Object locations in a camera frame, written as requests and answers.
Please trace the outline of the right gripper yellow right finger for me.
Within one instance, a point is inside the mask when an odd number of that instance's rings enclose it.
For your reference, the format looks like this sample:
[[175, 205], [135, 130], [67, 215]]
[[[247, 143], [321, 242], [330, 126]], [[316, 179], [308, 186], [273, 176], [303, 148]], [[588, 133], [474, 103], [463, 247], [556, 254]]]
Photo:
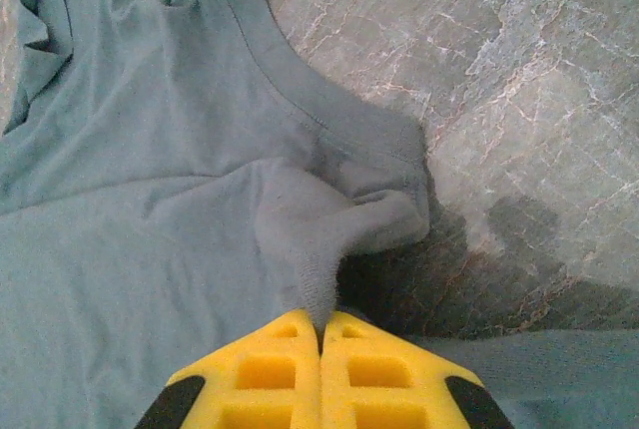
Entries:
[[323, 428], [511, 428], [470, 370], [345, 312], [325, 327]]

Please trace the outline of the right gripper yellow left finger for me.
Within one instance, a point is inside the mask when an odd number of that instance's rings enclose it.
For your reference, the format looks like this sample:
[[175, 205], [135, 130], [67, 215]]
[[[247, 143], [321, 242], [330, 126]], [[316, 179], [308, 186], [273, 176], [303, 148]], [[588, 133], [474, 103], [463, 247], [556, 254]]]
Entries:
[[138, 428], [319, 428], [320, 353], [302, 309], [174, 373]]

